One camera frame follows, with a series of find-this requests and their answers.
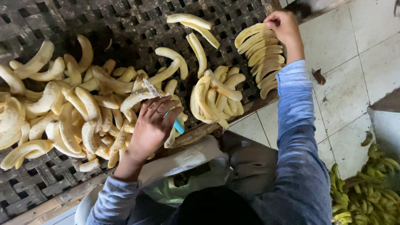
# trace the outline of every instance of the bunch of green bananas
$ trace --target bunch of green bananas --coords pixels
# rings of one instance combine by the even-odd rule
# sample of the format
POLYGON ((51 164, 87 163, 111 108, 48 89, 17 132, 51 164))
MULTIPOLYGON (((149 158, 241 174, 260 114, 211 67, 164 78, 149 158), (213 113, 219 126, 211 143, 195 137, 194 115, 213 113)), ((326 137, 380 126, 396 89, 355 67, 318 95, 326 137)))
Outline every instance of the bunch of green bananas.
POLYGON ((338 176, 338 164, 332 166, 332 170, 329 171, 330 179, 330 196, 332 199, 332 222, 338 222, 340 224, 348 224, 352 222, 352 215, 347 210, 349 204, 349 197, 343 193, 343 185, 346 183, 341 180, 338 176))
POLYGON ((400 225, 400 197, 385 185, 385 178, 400 171, 400 165, 384 158, 373 143, 369 159, 347 183, 338 177, 338 165, 329 171, 332 198, 332 222, 357 225, 400 225))

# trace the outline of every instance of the tile grout line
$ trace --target tile grout line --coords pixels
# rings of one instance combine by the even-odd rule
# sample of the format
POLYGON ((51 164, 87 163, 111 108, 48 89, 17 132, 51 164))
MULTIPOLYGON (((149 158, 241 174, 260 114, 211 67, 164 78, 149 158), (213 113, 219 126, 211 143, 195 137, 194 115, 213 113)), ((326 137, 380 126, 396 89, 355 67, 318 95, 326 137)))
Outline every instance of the tile grout line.
POLYGON ((352 59, 354 59, 355 57, 357 57, 358 55, 355 55, 354 57, 352 57, 351 59, 349 59, 349 60, 347 60, 347 61, 345 61, 344 63, 342 63, 342 64, 340 64, 340 65, 338 65, 337 67, 335 67, 335 68, 333 68, 332 70, 334 70, 334 69, 336 69, 336 68, 338 68, 338 67, 340 67, 341 65, 343 65, 343 64, 345 64, 346 62, 348 62, 348 61, 350 61, 350 60, 352 60, 352 59))
POLYGON ((320 114, 321 114, 322 123, 324 124, 324 129, 325 129, 326 139, 327 139, 327 140, 328 140, 328 142, 329 142, 330 151, 332 152, 332 155, 333 155, 333 160, 335 160, 335 163, 337 163, 337 162, 336 162, 336 157, 335 157, 335 154, 333 153, 332 144, 330 143, 330 140, 329 140, 329 137, 328 137, 328 132, 326 131, 326 127, 325 127, 325 121, 324 121, 324 118, 322 117, 322 112, 321 112, 320 104, 318 103, 318 100, 317 100, 317 94, 315 93, 314 87, 312 87, 312 91, 314 92, 314 95, 315 95, 315 100, 317 101, 318 109, 320 110, 320 114))
POLYGON ((59 221, 53 223, 53 225, 56 225, 57 223, 59 223, 59 222, 65 220, 67 217, 69 217, 69 216, 71 216, 71 215, 74 215, 75 213, 76 213, 76 211, 75 211, 74 213, 72 213, 72 214, 70 214, 70 215, 68 215, 68 216, 66 216, 66 217, 64 217, 64 218, 62 218, 61 220, 59 220, 59 221))
MULTIPOLYGON (((356 119, 354 119, 354 120, 353 120, 353 121, 351 121, 350 123, 352 123, 352 122, 356 121, 358 118, 360 118, 360 117, 364 116, 365 114, 367 114, 367 112, 363 113, 361 116, 357 117, 356 119)), ((334 135, 334 134, 336 134, 337 132, 341 131, 343 128, 345 128, 345 127, 347 127, 348 125, 350 125, 350 123, 346 124, 346 126, 344 126, 344 127, 340 128, 339 130, 335 131, 335 133, 333 133, 333 134, 329 135, 328 137, 331 137, 332 135, 334 135)))
POLYGON ((350 14, 351 27, 353 28, 354 40, 356 41, 356 47, 357 47, 357 53, 358 53, 358 60, 360 61, 361 71, 362 71, 362 77, 364 78, 365 90, 367 91, 368 103, 369 103, 369 105, 371 105, 370 94, 369 94, 369 92, 368 92, 367 81, 365 80, 364 68, 362 67, 362 62, 361 62, 361 57, 360 57, 360 51, 358 50, 358 44, 357 44, 357 39, 356 39, 356 31, 354 30, 353 18, 351 17, 350 7, 349 7, 349 14, 350 14))
POLYGON ((262 122, 261 122, 261 120, 260 120, 260 116, 258 115, 258 112, 257 112, 257 111, 256 111, 256 113, 257 113, 258 121, 259 121, 260 124, 261 124, 262 131, 264 131, 264 135, 265 135, 265 137, 267 138, 268 144, 270 145, 270 148, 271 148, 270 140, 268 140, 267 133, 265 133, 264 126, 262 125, 262 122))

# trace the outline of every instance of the blue knife handle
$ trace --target blue knife handle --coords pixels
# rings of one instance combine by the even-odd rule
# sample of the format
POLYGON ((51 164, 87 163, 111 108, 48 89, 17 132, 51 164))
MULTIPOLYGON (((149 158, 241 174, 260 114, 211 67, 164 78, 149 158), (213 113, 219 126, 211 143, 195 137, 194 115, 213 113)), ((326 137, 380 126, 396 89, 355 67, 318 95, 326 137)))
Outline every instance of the blue knife handle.
POLYGON ((183 134, 185 132, 185 128, 182 126, 177 117, 175 118, 174 127, 180 134, 183 134))

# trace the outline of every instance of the finger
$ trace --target finger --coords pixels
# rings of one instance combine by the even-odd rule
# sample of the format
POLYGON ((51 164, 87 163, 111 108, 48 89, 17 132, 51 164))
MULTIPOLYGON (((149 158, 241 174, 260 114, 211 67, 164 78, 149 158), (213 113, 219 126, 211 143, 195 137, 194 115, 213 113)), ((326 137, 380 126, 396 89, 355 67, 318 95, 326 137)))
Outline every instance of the finger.
POLYGON ((151 98, 151 99, 147 100, 147 101, 143 104, 142 108, 140 109, 139 117, 144 117, 144 116, 146 115, 146 113, 147 113, 148 111, 150 111, 150 110, 148 110, 148 108, 150 107, 150 105, 153 104, 153 102, 154 102, 155 100, 159 99, 159 98, 160 98, 160 97, 155 97, 155 98, 151 98))
POLYGON ((177 116, 183 112, 183 107, 172 109, 162 120, 162 124, 166 127, 173 126, 177 116))
POLYGON ((169 100, 163 102, 157 109, 157 113, 153 114, 152 118, 154 118, 154 120, 161 121, 164 118, 164 115, 168 112, 168 110, 176 106, 177 104, 179 104, 178 100, 169 100))
POLYGON ((277 20, 279 19, 282 15, 284 14, 283 11, 274 11, 272 12, 267 18, 265 18, 264 23, 271 21, 271 20, 277 20))
POLYGON ((158 107, 157 112, 165 115, 170 108, 176 106, 177 104, 179 104, 179 100, 165 101, 158 107))
POLYGON ((146 113, 146 117, 148 117, 148 118, 152 117, 152 116, 158 111, 158 108, 160 107, 160 105, 161 105, 163 102, 165 102, 165 101, 167 101, 167 100, 170 100, 171 98, 172 98, 172 96, 171 96, 171 95, 168 95, 168 96, 164 96, 164 97, 162 97, 162 98, 159 98, 159 99, 155 100, 155 101, 149 106, 149 108, 152 109, 152 110, 149 110, 149 112, 146 113))

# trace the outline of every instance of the woven bamboo tray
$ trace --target woven bamboo tray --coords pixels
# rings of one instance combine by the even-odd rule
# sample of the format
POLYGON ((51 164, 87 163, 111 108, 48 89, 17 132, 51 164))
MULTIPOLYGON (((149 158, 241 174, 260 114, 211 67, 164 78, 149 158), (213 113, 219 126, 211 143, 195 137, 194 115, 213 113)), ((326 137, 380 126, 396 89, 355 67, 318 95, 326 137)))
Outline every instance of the woven bamboo tray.
MULTIPOLYGON (((80 58, 76 35, 82 34, 92 43, 93 64, 102 65, 112 58, 117 62, 116 67, 134 66, 152 76, 160 67, 171 63, 171 60, 156 55, 154 50, 163 46, 171 48, 185 58, 189 68, 186 80, 180 80, 178 73, 170 79, 178 81, 177 95, 189 116, 185 126, 186 131, 190 131, 204 125, 189 110, 190 93, 197 82, 198 62, 186 35, 197 32, 179 23, 167 24, 167 16, 189 13, 213 23, 211 33, 219 41, 219 49, 197 34, 207 55, 208 68, 214 70, 224 65, 241 69, 247 79, 237 86, 237 90, 243 93, 242 103, 249 111, 252 102, 260 99, 260 92, 248 73, 245 57, 237 53, 234 39, 243 29, 262 22, 266 8, 272 11, 273 7, 270 4, 266 7, 261 0, 2 0, 0 63, 8 64, 15 58, 28 62, 45 39, 55 45, 53 59, 64 53, 80 58)), ((24 83, 34 91, 42 91, 45 87, 43 82, 30 79, 25 79, 24 83)), ((0 160, 16 146, 1 150, 0 160)), ((37 159, 26 159, 18 170, 0 170, 0 223, 108 170, 107 162, 100 160, 101 168, 80 172, 79 165, 84 162, 86 160, 70 158, 53 149, 37 159)))

